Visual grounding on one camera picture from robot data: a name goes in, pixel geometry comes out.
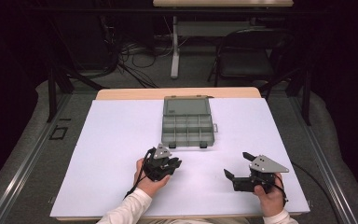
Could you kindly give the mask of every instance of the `white table surface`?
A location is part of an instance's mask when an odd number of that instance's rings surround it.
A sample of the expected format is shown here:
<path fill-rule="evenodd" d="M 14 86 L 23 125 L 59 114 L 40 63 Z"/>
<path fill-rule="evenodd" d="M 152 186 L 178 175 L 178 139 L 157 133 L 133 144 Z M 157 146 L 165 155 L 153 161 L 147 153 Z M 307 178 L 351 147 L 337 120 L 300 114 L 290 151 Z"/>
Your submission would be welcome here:
<path fill-rule="evenodd" d="M 290 213 L 309 207 L 282 139 L 262 98 L 210 99 L 218 126 L 213 147 L 172 149 L 182 160 L 145 217 L 261 216 L 258 199 L 233 190 L 223 169 L 250 174 L 246 151 L 289 168 L 282 174 Z M 163 100 L 94 101 L 51 211 L 58 219 L 102 217 L 132 187 L 135 163 L 161 139 Z"/>

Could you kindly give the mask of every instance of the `table leg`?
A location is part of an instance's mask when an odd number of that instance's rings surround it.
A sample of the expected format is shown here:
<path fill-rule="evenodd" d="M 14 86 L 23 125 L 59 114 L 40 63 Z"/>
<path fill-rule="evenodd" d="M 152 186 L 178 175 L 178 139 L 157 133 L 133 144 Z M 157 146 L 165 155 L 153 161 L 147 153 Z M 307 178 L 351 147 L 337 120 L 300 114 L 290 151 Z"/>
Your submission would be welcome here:
<path fill-rule="evenodd" d="M 171 78 L 178 78 L 179 73 L 179 48 L 178 48 L 178 30 L 177 30 L 177 18 L 173 17 L 173 56 L 172 56 L 172 68 Z"/>

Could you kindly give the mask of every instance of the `white sleeve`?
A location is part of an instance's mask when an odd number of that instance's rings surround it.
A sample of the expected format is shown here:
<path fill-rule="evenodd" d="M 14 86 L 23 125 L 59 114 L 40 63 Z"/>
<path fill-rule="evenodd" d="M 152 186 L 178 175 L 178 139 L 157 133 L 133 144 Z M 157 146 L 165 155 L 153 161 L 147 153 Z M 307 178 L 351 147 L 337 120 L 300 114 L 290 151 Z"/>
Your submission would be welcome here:
<path fill-rule="evenodd" d="M 106 213 L 98 222 L 99 224 L 135 224 L 141 215 L 147 210 L 152 202 L 152 198 L 141 189 L 136 189 L 127 196 L 121 205 Z"/>
<path fill-rule="evenodd" d="M 263 217 L 265 224 L 298 224 L 298 222 L 290 218 L 286 210 L 282 210 L 280 214 L 273 217 Z"/>

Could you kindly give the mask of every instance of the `wooden table edge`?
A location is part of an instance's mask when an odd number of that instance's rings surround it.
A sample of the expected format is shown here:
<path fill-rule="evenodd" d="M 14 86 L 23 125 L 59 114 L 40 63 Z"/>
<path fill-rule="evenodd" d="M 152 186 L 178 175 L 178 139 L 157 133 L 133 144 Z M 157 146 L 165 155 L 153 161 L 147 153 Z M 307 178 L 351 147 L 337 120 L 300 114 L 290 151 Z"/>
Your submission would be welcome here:
<path fill-rule="evenodd" d="M 261 98 L 255 87 L 100 90 L 96 100 L 159 100 L 165 96 L 208 95 L 214 98 Z"/>

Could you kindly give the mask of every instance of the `human arm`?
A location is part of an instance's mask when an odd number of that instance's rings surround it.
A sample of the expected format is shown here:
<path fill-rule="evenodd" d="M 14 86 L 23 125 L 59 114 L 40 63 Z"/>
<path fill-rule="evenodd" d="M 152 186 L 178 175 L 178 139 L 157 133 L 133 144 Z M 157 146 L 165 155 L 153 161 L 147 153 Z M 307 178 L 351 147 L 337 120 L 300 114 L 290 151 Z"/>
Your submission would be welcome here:
<path fill-rule="evenodd" d="M 136 162 L 134 185 L 141 173 L 143 161 L 144 159 L 140 159 Z M 167 184 L 169 179 L 170 176 L 167 175 L 162 180 L 155 182 L 145 177 L 145 173 L 142 173 L 141 181 L 138 183 L 135 191 L 128 195 L 118 208 L 107 212 L 98 223 L 136 223 L 150 206 L 153 196 Z"/>
<path fill-rule="evenodd" d="M 275 174 L 275 185 L 283 189 L 282 175 Z M 289 213 L 283 209 L 283 193 L 275 187 L 272 187 L 269 193 L 266 193 L 260 185 L 255 186 L 255 195 L 260 200 L 261 210 L 265 224 L 295 224 L 298 223 L 290 218 Z"/>

